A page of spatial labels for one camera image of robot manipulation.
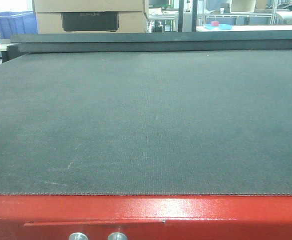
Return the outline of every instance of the dark gray felt mat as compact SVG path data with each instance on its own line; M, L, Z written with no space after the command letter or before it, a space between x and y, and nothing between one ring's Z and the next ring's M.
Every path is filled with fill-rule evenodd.
M0 193L292 195L292 50L6 62Z

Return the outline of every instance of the metal frame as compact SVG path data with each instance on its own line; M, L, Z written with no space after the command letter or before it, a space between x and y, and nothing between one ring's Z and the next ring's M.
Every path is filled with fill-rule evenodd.
M203 0L204 2L204 9L206 8L207 0ZM279 0L274 0L273 9L270 12L254 12L254 13L210 13L205 14L203 12L203 24L207 23L208 18L239 18L239 17L246 17L246 18L270 18L270 25L274 25L276 22L276 11L278 6Z
M291 240L292 196L0 195L0 240Z
M166 14L166 15L150 15L149 20L155 21L155 20L174 20L175 16L173 14Z
M196 31L197 26L197 12L198 12L198 0L192 0L192 19L191 19L191 31Z
M184 24L184 0L179 0L179 12L178 12L178 32L182 32Z

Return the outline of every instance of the metal knob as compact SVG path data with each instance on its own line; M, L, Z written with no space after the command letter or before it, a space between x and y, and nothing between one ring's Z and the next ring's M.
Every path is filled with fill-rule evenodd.
M123 233L114 232L108 236L108 240L128 240L128 238Z
M88 240L88 237L81 232L74 232L69 236L68 240Z

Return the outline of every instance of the red machine frame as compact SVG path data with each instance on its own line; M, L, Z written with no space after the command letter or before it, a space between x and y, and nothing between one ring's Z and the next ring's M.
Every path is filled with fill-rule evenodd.
M292 240L292 196L0 195L0 240Z

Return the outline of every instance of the shelf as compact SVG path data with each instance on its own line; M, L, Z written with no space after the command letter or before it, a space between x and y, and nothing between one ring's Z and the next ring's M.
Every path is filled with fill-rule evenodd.
M174 20L175 14L149 15L149 20Z
M272 13L261 13L261 12L255 12L255 13L214 13L214 14L206 14L205 17L207 18L261 18L261 17L272 17Z

